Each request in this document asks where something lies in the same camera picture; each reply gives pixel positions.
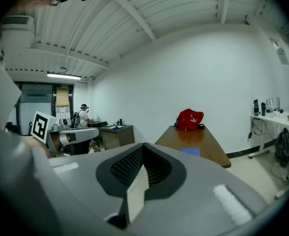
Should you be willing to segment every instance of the cabinet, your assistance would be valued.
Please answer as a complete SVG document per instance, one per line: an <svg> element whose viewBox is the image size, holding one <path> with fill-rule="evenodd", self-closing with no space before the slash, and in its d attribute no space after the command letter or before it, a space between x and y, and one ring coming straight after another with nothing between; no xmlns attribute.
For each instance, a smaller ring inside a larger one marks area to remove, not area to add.
<svg viewBox="0 0 289 236"><path fill-rule="evenodd" d="M124 125L118 130L100 128L105 150L134 143L133 125Z"/></svg>

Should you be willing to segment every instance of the air conditioner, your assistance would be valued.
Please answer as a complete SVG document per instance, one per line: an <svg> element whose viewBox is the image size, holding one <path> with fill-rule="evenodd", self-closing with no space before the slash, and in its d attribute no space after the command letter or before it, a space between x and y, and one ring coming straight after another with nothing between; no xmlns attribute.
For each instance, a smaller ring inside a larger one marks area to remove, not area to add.
<svg viewBox="0 0 289 236"><path fill-rule="evenodd" d="M5 17L1 29L4 51L30 48L35 41L33 17L19 15Z"/></svg>

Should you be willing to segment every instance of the desk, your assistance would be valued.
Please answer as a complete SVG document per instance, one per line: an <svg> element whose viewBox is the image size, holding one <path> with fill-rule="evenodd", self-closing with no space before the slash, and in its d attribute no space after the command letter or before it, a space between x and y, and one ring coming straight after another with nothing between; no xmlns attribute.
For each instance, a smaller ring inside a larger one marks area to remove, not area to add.
<svg viewBox="0 0 289 236"><path fill-rule="evenodd" d="M262 115L259 115L259 116L255 116L255 115L250 115L251 117L253 118L257 118L257 119L260 119L260 120L265 120L265 121L270 121L270 122L275 122L275 123L278 123L280 125L283 125L285 127L289 127L289 120L288 120L288 116L289 113L287 112L283 112L282 114L280 114L280 116L274 116L274 117L270 117L270 116L262 116ZM248 155L248 157L250 159L253 158L253 156L256 156L256 155L259 155L259 154L262 154L262 153L265 153L265 152L268 152L268 150L264 150L263 149L263 146L264 146L264 136L261 135L260 136L260 147L259 147L259 151L258 152L254 152L254 153L251 153Z"/></svg>
<svg viewBox="0 0 289 236"><path fill-rule="evenodd" d="M89 128L101 128L101 127L107 126L108 123L106 121L103 121L103 122L95 121L93 123L88 123L87 125Z"/></svg>
<svg viewBox="0 0 289 236"><path fill-rule="evenodd" d="M209 159L223 168L231 167L230 160L207 127L184 131L169 126L155 144L176 150L181 148L199 148L201 157Z"/></svg>
<svg viewBox="0 0 289 236"><path fill-rule="evenodd" d="M124 125L117 130L101 127L99 130L103 138L105 150L134 143L133 125Z"/></svg>

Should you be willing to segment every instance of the machine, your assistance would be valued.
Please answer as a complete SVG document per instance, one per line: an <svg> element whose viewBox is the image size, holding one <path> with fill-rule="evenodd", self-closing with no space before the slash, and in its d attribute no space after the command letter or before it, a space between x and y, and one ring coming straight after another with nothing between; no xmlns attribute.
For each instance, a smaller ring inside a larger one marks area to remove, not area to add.
<svg viewBox="0 0 289 236"><path fill-rule="evenodd" d="M97 128L71 128L67 119L39 111L36 111L33 123L31 135L43 142L52 155L86 154L90 140L99 135Z"/></svg>
<svg viewBox="0 0 289 236"><path fill-rule="evenodd" d="M247 235L270 213L224 168L174 149L130 144L48 159L16 134L0 137L0 192L41 235ZM149 189L130 223L127 189L142 165Z"/></svg>

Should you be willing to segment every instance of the black mesh pad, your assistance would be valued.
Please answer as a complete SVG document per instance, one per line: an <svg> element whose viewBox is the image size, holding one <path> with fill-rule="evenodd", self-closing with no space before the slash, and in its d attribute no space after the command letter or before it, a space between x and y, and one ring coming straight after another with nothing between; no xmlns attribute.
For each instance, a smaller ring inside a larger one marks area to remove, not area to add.
<svg viewBox="0 0 289 236"><path fill-rule="evenodd" d="M146 200L170 197L186 179L180 161L149 144L137 144L103 161L96 169L96 178L108 195L124 198L142 165L150 187L145 192Z"/></svg>
<svg viewBox="0 0 289 236"><path fill-rule="evenodd" d="M115 179L128 188L142 167L142 151L143 147L138 148L110 168Z"/></svg>

